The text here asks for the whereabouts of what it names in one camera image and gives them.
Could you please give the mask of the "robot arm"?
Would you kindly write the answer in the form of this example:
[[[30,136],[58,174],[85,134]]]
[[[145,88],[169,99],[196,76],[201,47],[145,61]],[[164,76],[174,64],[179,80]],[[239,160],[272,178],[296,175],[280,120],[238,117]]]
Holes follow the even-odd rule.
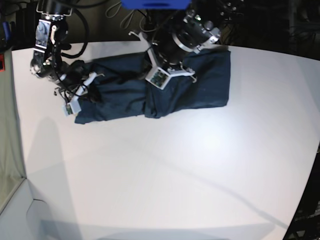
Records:
[[[244,18],[243,0],[193,0],[161,20],[152,37],[155,52],[163,63],[178,65],[189,53],[199,53],[221,37],[223,25]]]
[[[77,60],[67,64],[62,58],[76,59],[80,57],[89,41],[89,25],[78,10],[64,6],[55,0],[40,0],[36,12],[40,13],[35,30],[35,45],[30,71],[38,78],[47,78],[65,90],[74,90],[83,82],[84,62]],[[84,26],[84,41],[79,53],[70,55],[63,50],[70,50],[71,45],[65,43],[69,27],[66,17],[75,13]]]

